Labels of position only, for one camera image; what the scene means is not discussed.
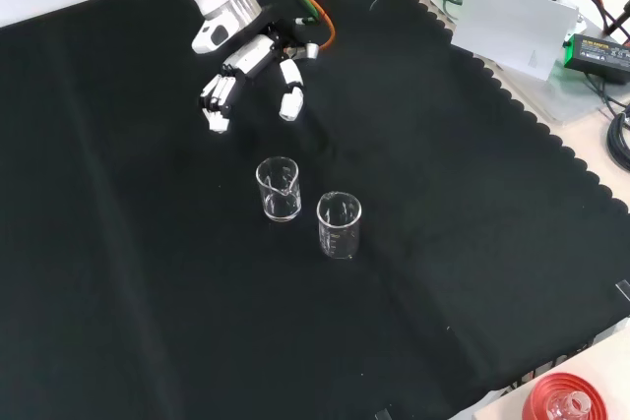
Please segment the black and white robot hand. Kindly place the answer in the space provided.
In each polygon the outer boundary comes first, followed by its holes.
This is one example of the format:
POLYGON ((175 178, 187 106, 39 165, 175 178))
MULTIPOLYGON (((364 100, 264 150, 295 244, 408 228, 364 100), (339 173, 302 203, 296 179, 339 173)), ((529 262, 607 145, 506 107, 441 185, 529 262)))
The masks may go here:
POLYGON ((298 40, 289 28, 266 26, 230 54, 201 90, 198 103, 209 129, 218 134, 228 130, 230 110, 240 87, 272 63, 279 66, 284 80, 279 115, 286 122, 295 121, 304 105, 304 83, 296 62, 315 60, 319 51, 318 44, 298 40))

